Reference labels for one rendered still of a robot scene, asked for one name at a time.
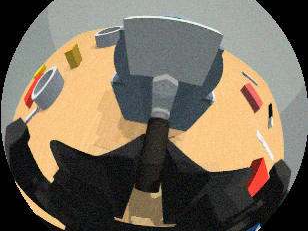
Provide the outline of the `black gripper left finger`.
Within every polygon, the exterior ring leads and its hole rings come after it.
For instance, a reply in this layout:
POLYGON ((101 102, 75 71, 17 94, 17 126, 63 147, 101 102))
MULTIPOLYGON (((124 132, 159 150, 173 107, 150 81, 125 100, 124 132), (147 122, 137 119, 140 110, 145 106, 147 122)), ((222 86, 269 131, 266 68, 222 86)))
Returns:
POLYGON ((78 151, 58 140, 50 140, 49 147, 58 168, 104 191, 115 213, 114 217, 122 219, 137 179, 145 136, 143 134, 125 146, 122 144, 117 150, 98 156, 78 151))

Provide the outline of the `red rectangular block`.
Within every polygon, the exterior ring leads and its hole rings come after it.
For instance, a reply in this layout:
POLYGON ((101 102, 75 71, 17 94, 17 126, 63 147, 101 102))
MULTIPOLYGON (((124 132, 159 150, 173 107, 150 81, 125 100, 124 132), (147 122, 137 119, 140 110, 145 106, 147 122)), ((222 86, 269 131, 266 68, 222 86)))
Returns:
POLYGON ((32 91, 33 91, 33 88, 35 88, 36 86, 36 83, 38 82, 38 80, 40 80, 41 76, 44 75, 44 73, 41 73, 41 74, 38 74, 37 75, 37 78, 35 80, 35 82, 33 82, 32 84, 32 87, 29 87, 29 90, 28 90, 28 94, 25 95, 25 104, 27 104, 27 106, 29 108, 31 108, 32 104, 33 104, 33 100, 32 100, 32 91))
POLYGON ((254 168, 254 173, 252 173, 246 185, 251 196, 254 197, 255 193, 268 181, 267 165, 264 163, 264 157, 259 157, 259 159, 252 161, 250 168, 254 168))
POLYGON ((258 92, 256 92, 255 88, 251 86, 251 83, 244 84, 240 91, 242 91, 243 95, 246 96, 246 99, 248 100, 248 103, 250 103, 254 112, 260 110, 263 100, 259 98, 258 92))

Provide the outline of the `grey ring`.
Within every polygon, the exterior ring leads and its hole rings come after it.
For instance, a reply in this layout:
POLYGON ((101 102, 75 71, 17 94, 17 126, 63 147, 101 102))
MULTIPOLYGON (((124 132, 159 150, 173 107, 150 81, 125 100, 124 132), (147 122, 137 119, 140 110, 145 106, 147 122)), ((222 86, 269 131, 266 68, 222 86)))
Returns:
POLYGON ((109 27, 109 29, 104 29, 98 31, 98 33, 94 34, 94 39, 96 39, 97 47, 109 47, 117 45, 119 39, 119 29, 123 26, 114 26, 109 27))
POLYGON ((60 95, 62 88, 64 88, 64 83, 57 66, 50 67, 33 88, 33 102, 36 102, 37 107, 40 107, 41 110, 46 110, 49 106, 52 107, 54 100, 57 100, 57 96, 60 95))

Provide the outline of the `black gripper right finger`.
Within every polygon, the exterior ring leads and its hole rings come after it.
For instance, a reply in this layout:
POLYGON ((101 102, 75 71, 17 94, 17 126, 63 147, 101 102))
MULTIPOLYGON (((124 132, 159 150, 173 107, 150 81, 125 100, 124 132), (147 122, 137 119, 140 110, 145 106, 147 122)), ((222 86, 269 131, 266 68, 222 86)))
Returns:
POLYGON ((178 217, 198 203, 208 192, 246 184, 254 168, 210 172, 196 164, 186 153, 167 139, 161 192, 163 225, 177 224, 178 217))

